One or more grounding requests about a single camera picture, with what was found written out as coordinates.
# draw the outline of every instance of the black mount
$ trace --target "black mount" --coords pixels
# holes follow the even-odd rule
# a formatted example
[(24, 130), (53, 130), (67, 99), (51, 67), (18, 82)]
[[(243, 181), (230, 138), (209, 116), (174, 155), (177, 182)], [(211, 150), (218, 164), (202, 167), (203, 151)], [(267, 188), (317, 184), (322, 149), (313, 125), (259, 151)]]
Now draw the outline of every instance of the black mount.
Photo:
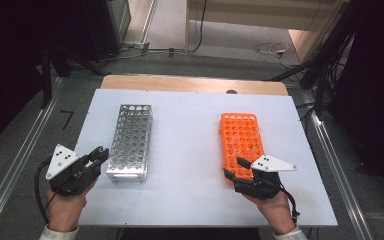
[(52, 191), (68, 197), (80, 195), (101, 175), (101, 165), (108, 159), (109, 150), (97, 147), (49, 180)]
[[(238, 157), (238, 164), (246, 169), (251, 168), (251, 162)], [(245, 194), (260, 200), (271, 199), (280, 191), (282, 186), (279, 174), (277, 172), (262, 172), (252, 169), (252, 180), (238, 178), (235, 174), (227, 169), (223, 169), (224, 176), (233, 182), (235, 192)]]

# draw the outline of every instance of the metal rail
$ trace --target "metal rail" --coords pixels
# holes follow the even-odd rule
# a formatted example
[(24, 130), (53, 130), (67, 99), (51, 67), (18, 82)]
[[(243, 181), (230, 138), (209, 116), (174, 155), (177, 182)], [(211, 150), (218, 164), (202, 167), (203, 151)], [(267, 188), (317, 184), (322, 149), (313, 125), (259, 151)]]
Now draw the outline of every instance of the metal rail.
[[(310, 90), (303, 91), (303, 97), (306, 103), (314, 102), (312, 93)], [(332, 170), (339, 192), (347, 208), (348, 215), (354, 226), (354, 230), (360, 240), (373, 239), (372, 233), (366, 222), (364, 213), (362, 212), (357, 198), (352, 190), (352, 187), (348, 181), (347, 176), (342, 169), (341, 163), (336, 155), (335, 149), (330, 141), (329, 134), (323, 122), (319, 121), (317, 115), (313, 112), (311, 114), (314, 127), (322, 144), (323, 150), (326, 154), (326, 159)]]
[(53, 86), (53, 97), (50, 100), (48, 106), (45, 109), (42, 109), (39, 112), (32, 128), (30, 129), (26, 139), (24, 140), (20, 150), (18, 151), (16, 157), (14, 158), (11, 166), (9, 167), (4, 179), (0, 184), (0, 214), (7, 203), (9, 196), (11, 195), (12, 190), (17, 183), (18, 178), (20, 177), (24, 166), (27, 163), (27, 160), (30, 157), (30, 154), (35, 146), (37, 140), (39, 139), (43, 128), (46, 125), (46, 122), (49, 119), (49, 116), (52, 113), (52, 110), (55, 106), (55, 103), (58, 100), (59, 93), (64, 84), (64, 78), (57, 78)]

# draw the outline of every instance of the silver test tube rack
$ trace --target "silver test tube rack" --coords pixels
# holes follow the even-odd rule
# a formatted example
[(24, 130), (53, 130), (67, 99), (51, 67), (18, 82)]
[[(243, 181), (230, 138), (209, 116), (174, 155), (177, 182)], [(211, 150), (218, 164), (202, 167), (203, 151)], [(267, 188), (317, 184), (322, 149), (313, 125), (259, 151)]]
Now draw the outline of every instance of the silver test tube rack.
[(120, 106), (107, 175), (113, 182), (145, 182), (152, 126), (150, 105)]

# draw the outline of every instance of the wire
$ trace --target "wire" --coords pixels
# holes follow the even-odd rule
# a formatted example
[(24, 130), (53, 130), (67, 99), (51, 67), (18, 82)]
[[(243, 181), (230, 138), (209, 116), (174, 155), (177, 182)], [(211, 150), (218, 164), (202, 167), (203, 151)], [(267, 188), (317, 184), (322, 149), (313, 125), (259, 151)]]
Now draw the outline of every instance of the wire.
[[(143, 57), (143, 56), (147, 56), (147, 55), (151, 55), (151, 54), (156, 54), (156, 53), (173, 53), (173, 52), (170, 52), (170, 51), (156, 51), (156, 50), (152, 50), (150, 52), (146, 52), (146, 53), (141, 53), (141, 54), (137, 54), (137, 55), (131, 55), (131, 56), (126, 56), (126, 57), (115, 57), (115, 58), (109, 58), (109, 59), (106, 59), (105, 61), (110, 61), (110, 60), (116, 60), (116, 59), (129, 59), (129, 58), (136, 58), (136, 57)], [(186, 53), (186, 52), (175, 52), (177, 54), (189, 54), (189, 53)]]
[(297, 211), (297, 208), (296, 208), (297, 204), (296, 204), (295, 199), (292, 196), (292, 194), (290, 194), (288, 191), (286, 191), (286, 189), (283, 187), (283, 185), (281, 183), (280, 183), (281, 187), (279, 187), (278, 185), (275, 185), (272, 182), (267, 181), (266, 179), (259, 179), (259, 180), (264, 182), (267, 185), (270, 185), (271, 187), (276, 188), (277, 190), (283, 192), (284, 194), (286, 194), (286, 196), (288, 197), (289, 201), (292, 204), (292, 211), (291, 211), (291, 213), (292, 213), (292, 221), (294, 223), (297, 223), (297, 219), (298, 219), (298, 216), (300, 215), (300, 213)]
[(55, 196), (57, 195), (57, 193), (58, 193), (58, 189), (57, 189), (56, 192), (54, 192), (54, 195), (52, 195), (51, 199), (49, 199), (49, 202), (46, 204), (46, 206), (45, 206), (45, 211), (46, 211), (46, 209), (48, 209), (49, 204), (51, 204), (52, 200), (54, 200), (54, 198), (55, 198)]
[(196, 52), (198, 49), (199, 49), (199, 47), (201, 46), (201, 43), (202, 43), (202, 27), (203, 27), (203, 23), (204, 23), (204, 16), (205, 16), (205, 10), (207, 9), (207, 0), (205, 0), (205, 2), (204, 2), (204, 8), (203, 8), (203, 10), (202, 10), (202, 17), (201, 17), (201, 26), (200, 26), (200, 28), (199, 28), (199, 42), (198, 42), (198, 45), (195, 47), (195, 49), (194, 50), (192, 50), (192, 51), (188, 51), (189, 53), (194, 53), (194, 52)]
[[(198, 1), (195, 0), (194, 3), (195, 3), (195, 9), (198, 9), (198, 7), (197, 7)], [(195, 11), (195, 26), (194, 26), (194, 29), (195, 29), (195, 47), (197, 46), (196, 45), (196, 43), (197, 43), (196, 37), (198, 36), (197, 26), (198, 26), (198, 10)]]
[(270, 55), (270, 53), (262, 53), (261, 50), (258, 48), (258, 47), (260, 47), (260, 46), (264, 46), (264, 45), (269, 45), (269, 50), (270, 50), (270, 46), (283, 45), (283, 46), (285, 46), (285, 48), (283, 48), (283, 49), (279, 49), (279, 50), (283, 51), (283, 53), (289, 50), (289, 45), (286, 44), (286, 43), (282, 43), (282, 42), (278, 42), (278, 43), (271, 43), (271, 42), (268, 42), (268, 43), (260, 43), (260, 44), (258, 44), (258, 45), (256, 45), (256, 46), (254, 46), (254, 47), (252, 48), (252, 50), (254, 50), (254, 52), (256, 52), (256, 53), (258, 53), (258, 54), (261, 54), (261, 55)]
[(306, 28), (306, 29), (301, 33), (301, 35), (299, 36), (299, 39), (298, 39), (298, 42), (297, 42), (297, 46), (296, 46), (296, 47), (299, 46), (299, 42), (301, 41), (301, 38), (302, 38), (302, 36), (304, 35), (304, 33), (307, 32), (308, 29), (310, 29), (311, 25), (313, 25), (314, 19), (316, 18), (317, 13), (319, 12), (319, 9), (320, 9), (320, 6), (322, 5), (322, 2), (323, 2), (323, 0), (320, 0), (320, 2), (319, 2), (319, 6), (317, 7), (316, 11), (314, 12), (314, 15), (313, 15), (313, 18), (311, 19), (310, 24), (307, 26), (307, 28)]
[(333, 97), (336, 95), (335, 86), (336, 83), (339, 80), (339, 76), (342, 72), (341, 68), (339, 67), (340, 64), (339, 61), (345, 51), (345, 49), (348, 47), (348, 45), (351, 43), (351, 41), (354, 39), (354, 34), (349, 34), (346, 36), (345, 40), (343, 41), (342, 45), (338, 48), (336, 53), (332, 57), (332, 61), (330, 61), (330, 64), (326, 67), (326, 78), (320, 79), (321, 81), (325, 81), (325, 92), (330, 96)]
[[(204, 8), (202, 9), (201, 24), (200, 24), (200, 27), (199, 27), (199, 42), (198, 42), (198, 45), (195, 47), (195, 49), (193, 49), (192, 51), (185, 51), (183, 49), (175, 49), (175, 48), (149, 48), (149, 49), (141, 49), (141, 50), (144, 50), (144, 51), (155, 51), (154, 53), (162, 52), (162, 53), (183, 53), (183, 54), (190, 54), (190, 53), (194, 53), (194, 52), (198, 51), (198, 49), (199, 49), (199, 47), (201, 46), (201, 43), (202, 43), (202, 28), (204, 26), (204, 17), (205, 17), (205, 12), (206, 12), (206, 9), (207, 9), (207, 2), (208, 2), (208, 0), (205, 0)], [(141, 55), (130, 56), (128, 58), (142, 57), (144, 55), (149, 55), (149, 54), (145, 53), (145, 54), (141, 54)]]
[(313, 113), (313, 111), (314, 111), (314, 106), (311, 106), (311, 107), (307, 110), (307, 112), (304, 114), (304, 116), (302, 116), (299, 120), (302, 121), (303, 119), (306, 119), (308, 116), (311, 115), (311, 113)]
[(316, 102), (303, 103), (303, 104), (300, 104), (300, 105), (296, 105), (295, 108), (313, 106), (314, 104), (316, 104)]
[(287, 50), (289, 49), (289, 46), (286, 45), (286, 44), (284, 44), (284, 43), (270, 44), (270, 46), (269, 46), (269, 53), (270, 53), (270, 55), (272, 56), (272, 58), (273, 58), (274, 60), (276, 60), (278, 63), (282, 64), (283, 66), (285, 66), (285, 67), (287, 67), (287, 68), (292, 68), (291, 66), (286, 65), (286, 64), (284, 64), (283, 62), (280, 61), (280, 57), (281, 57), (283, 54), (280, 55), (279, 59), (276, 58), (276, 57), (273, 55), (273, 53), (272, 53), (272, 51), (271, 51), (271, 48), (272, 48), (274, 45), (278, 45), (278, 44), (283, 44), (283, 45), (285, 45), (285, 46), (287, 47), (287, 49), (286, 49), (285, 51), (287, 51)]
[(40, 196), (40, 188), (39, 188), (39, 178), (43, 168), (51, 163), (52, 156), (49, 156), (45, 161), (43, 161), (36, 170), (36, 174), (34, 177), (34, 192), (36, 197), (36, 203), (39, 207), (40, 214), (42, 215), (45, 224), (49, 223), (48, 216), (46, 216), (46, 209), (43, 207), (42, 198)]

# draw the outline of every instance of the black cable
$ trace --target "black cable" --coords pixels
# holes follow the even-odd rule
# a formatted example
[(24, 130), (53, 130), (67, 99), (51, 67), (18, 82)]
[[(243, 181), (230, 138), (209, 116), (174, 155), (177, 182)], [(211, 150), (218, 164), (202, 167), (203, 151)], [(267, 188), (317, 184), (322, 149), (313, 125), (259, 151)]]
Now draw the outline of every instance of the black cable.
[(201, 43), (202, 43), (202, 27), (204, 25), (203, 23), (204, 23), (204, 16), (205, 16), (205, 10), (206, 9), (207, 9), (207, 0), (205, 0), (204, 8), (202, 9), (201, 26), (199, 27), (199, 42), (198, 42), (198, 45), (195, 47), (194, 50), (188, 51), (188, 53), (196, 52), (199, 49), (199, 47), (201, 46)]
[(307, 28), (301, 33), (301, 36), (299, 36), (298, 42), (297, 42), (297, 47), (299, 46), (299, 42), (301, 41), (302, 35), (304, 35), (305, 32), (308, 31), (308, 29), (313, 25), (314, 19), (316, 18), (317, 13), (319, 12), (320, 6), (322, 5), (323, 0), (320, 0), (319, 6), (317, 7), (316, 12), (314, 12), (313, 18), (311, 19), (310, 24), (307, 26)]
[(338, 75), (340, 73), (339, 61), (341, 60), (341, 57), (345, 49), (349, 46), (349, 44), (353, 39), (354, 39), (353, 33), (350, 33), (348, 36), (346, 36), (341, 46), (339, 46), (338, 50), (333, 55), (332, 61), (330, 61), (329, 65), (326, 67), (327, 71), (326, 71), (325, 79), (320, 79), (321, 81), (325, 81), (325, 92), (330, 97), (333, 97), (334, 95), (336, 95), (335, 85), (339, 80)]
[(308, 117), (311, 115), (311, 113), (313, 113), (314, 111), (314, 106), (310, 107), (307, 112), (304, 114), (304, 116), (302, 116), (299, 120), (302, 121), (304, 118)]
[(276, 189), (278, 189), (279, 191), (281, 191), (281, 192), (283, 192), (284, 194), (286, 194), (286, 196), (288, 197), (288, 199), (289, 199), (289, 201), (291, 202), (291, 204), (292, 204), (292, 211), (291, 211), (291, 213), (292, 213), (292, 221), (294, 222), (294, 223), (297, 223), (297, 219), (298, 219), (298, 216), (300, 215), (300, 213), (297, 211), (297, 209), (296, 209), (296, 202), (295, 202), (295, 199), (294, 199), (294, 197), (292, 196), (292, 194), (290, 194), (288, 191), (286, 191), (286, 189), (283, 187), (279, 187), (278, 185), (275, 185), (275, 184), (273, 184), (272, 182), (270, 182), (270, 181), (267, 181), (267, 180), (265, 180), (265, 179), (259, 179), (260, 181), (262, 181), (262, 182), (264, 182), (265, 184), (267, 184), (267, 185), (270, 185), (271, 187), (274, 187), (274, 188), (276, 188)]
[(316, 104), (316, 103), (315, 102), (303, 103), (303, 104), (300, 104), (300, 105), (296, 105), (295, 108), (314, 106), (314, 104)]
[(57, 189), (56, 192), (54, 192), (54, 195), (52, 195), (51, 199), (49, 199), (49, 202), (46, 204), (46, 206), (45, 206), (45, 211), (46, 211), (46, 209), (48, 209), (49, 204), (51, 204), (52, 200), (54, 200), (54, 198), (55, 198), (55, 196), (57, 195), (57, 193), (58, 193), (58, 189)]
[[(197, 8), (197, 5), (198, 5), (198, 1), (194, 1), (195, 3), (195, 8)], [(198, 11), (195, 11), (195, 24), (193, 26), (194, 30), (195, 30), (195, 37), (194, 37), (194, 43), (195, 43), (195, 47), (196, 47), (196, 37), (198, 36), (198, 29), (197, 29), (197, 25), (198, 25)]]
[(148, 49), (144, 49), (144, 50), (149, 50), (149, 51), (173, 51), (174, 53), (176, 52), (181, 52), (181, 53), (194, 53), (196, 51), (198, 51), (199, 47), (201, 46), (201, 43), (202, 43), (202, 28), (203, 28), (203, 25), (204, 25), (204, 17), (205, 17), (205, 11), (207, 9), (207, 0), (205, 0), (204, 2), (204, 8), (202, 9), (202, 16), (201, 16), (201, 24), (200, 24), (200, 27), (199, 27), (199, 42), (198, 42), (198, 45), (195, 47), (194, 50), (192, 51), (185, 51), (183, 49), (176, 49), (176, 48), (148, 48)]
[(252, 50), (254, 50), (255, 53), (258, 53), (258, 54), (261, 54), (261, 55), (270, 55), (270, 53), (262, 53), (262, 52), (260, 52), (260, 49), (258, 48), (259, 46), (270, 45), (270, 44), (272, 44), (272, 43), (260, 43), (260, 44), (258, 44), (256, 46), (254, 46), (252, 48)]
[(40, 196), (40, 188), (39, 188), (39, 178), (43, 168), (51, 163), (52, 156), (49, 156), (45, 161), (43, 161), (36, 170), (36, 174), (34, 177), (34, 192), (36, 197), (37, 206), (39, 207), (40, 214), (42, 215), (43, 220), (45, 220), (45, 224), (49, 223), (48, 216), (46, 215), (46, 209), (43, 207), (42, 198)]

